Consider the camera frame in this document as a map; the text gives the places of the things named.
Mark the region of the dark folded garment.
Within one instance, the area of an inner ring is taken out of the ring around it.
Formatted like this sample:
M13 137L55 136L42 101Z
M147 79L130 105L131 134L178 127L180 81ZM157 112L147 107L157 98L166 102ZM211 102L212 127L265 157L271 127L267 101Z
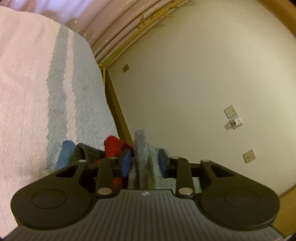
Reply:
M73 154L70 156L69 164L79 160L86 160L88 163L93 164L104 158L104 151L79 143L76 145ZM80 178L79 184L88 192L94 193L96 187L95 178L97 178L97 169L85 170Z

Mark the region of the pink window curtain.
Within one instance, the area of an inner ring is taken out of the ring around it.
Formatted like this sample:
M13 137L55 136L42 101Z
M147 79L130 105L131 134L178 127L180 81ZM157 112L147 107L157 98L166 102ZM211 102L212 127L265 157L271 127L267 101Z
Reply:
M186 1L1 1L2 6L47 16L84 37L107 69L146 31Z

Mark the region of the lower wall socket plate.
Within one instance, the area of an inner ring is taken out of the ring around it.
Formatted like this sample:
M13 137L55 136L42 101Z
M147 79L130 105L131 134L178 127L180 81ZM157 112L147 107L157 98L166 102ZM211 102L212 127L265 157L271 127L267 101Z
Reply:
M244 160L245 164L248 164L256 159L255 152L253 149L247 151L242 156L243 156L243 160Z

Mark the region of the wall socket plate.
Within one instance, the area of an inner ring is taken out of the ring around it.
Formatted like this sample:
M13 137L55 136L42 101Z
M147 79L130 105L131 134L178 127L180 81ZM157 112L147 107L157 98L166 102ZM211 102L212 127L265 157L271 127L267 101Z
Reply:
M243 160L244 160L245 164L248 164L256 159L255 152L253 149L247 151L242 156L243 156Z
M130 69L130 67L128 66L128 64L125 64L125 66L123 66L123 68L122 68L123 73L126 73L129 69Z

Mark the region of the blue folded garment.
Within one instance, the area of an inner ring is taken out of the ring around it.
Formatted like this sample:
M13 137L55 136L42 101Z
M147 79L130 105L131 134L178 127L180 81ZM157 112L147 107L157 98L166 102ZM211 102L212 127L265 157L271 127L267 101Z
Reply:
M66 140L62 143L62 149L60 151L55 171L65 168L70 163L70 158L74 153L76 144L70 140Z

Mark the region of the white wall plug adapter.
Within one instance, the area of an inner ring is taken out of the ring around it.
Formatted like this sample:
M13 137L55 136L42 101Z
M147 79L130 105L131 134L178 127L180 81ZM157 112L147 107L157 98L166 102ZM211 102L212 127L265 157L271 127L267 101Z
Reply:
M242 119L240 117L234 117L232 119L230 119L227 124L224 126L224 128L226 130L230 130L230 129L237 129L238 127L242 126Z

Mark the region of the green plaid shorts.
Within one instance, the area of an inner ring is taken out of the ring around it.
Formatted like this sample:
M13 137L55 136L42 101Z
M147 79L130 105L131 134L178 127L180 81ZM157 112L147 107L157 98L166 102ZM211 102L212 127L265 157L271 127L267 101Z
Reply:
M144 131L138 130L134 136L134 158L128 175L128 189L134 190L171 190L175 194L176 180L164 178L158 162L160 148L149 144ZM202 192L199 178L193 175L195 193Z

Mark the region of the red knit sweater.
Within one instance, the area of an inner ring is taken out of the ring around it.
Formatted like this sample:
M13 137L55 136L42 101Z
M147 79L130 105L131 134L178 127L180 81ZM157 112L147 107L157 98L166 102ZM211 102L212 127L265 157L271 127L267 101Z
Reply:
M104 141L104 147L105 147L105 158L119 157L119 155L122 154L125 149L130 149L132 151L132 158L133 158L133 147L114 136L107 137L107 139Z

